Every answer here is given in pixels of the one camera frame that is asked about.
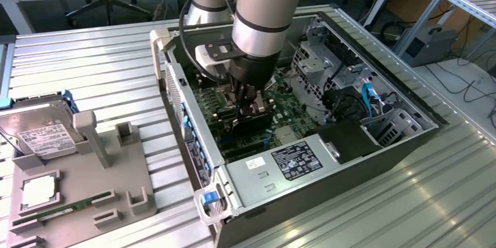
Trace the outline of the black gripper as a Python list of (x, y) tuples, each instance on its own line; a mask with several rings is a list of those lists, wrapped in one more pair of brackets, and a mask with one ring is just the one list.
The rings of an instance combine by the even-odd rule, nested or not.
[(232, 78), (240, 84), (263, 87), (273, 75), (279, 56), (277, 52), (264, 57), (245, 55), (233, 58), (228, 70)]

